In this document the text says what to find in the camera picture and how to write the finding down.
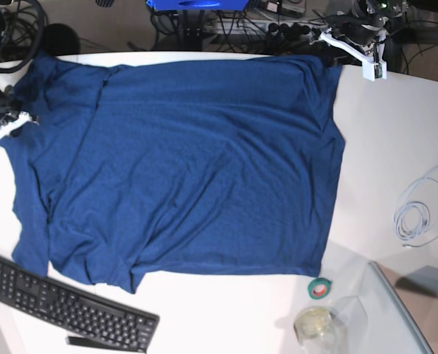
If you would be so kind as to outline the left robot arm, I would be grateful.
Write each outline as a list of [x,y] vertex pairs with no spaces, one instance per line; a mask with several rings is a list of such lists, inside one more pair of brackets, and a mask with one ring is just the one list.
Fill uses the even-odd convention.
[[346,12],[324,17],[319,40],[340,49],[360,63],[381,65],[397,71],[403,62],[403,46],[396,35],[404,28],[404,1],[353,1]]

